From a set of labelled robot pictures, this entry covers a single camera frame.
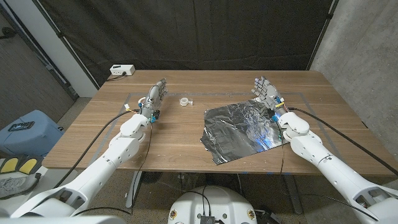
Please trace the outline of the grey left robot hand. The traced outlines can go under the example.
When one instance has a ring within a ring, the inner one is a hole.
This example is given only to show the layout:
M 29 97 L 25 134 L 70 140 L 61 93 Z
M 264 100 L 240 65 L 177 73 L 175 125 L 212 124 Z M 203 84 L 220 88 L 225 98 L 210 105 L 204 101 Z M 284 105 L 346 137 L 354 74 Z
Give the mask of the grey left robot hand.
M 165 95 L 168 93 L 166 84 L 167 81 L 163 78 L 150 88 L 142 104 L 141 115 L 151 118 L 159 110 Z

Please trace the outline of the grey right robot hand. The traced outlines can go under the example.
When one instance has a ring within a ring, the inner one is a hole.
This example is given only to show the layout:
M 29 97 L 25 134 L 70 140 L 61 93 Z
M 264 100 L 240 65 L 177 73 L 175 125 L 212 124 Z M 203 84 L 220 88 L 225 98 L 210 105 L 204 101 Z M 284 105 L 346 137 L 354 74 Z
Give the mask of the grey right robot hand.
M 260 101 L 264 102 L 266 104 L 266 108 L 273 111 L 277 117 L 289 112 L 281 94 L 265 77 L 255 78 L 252 92 Z

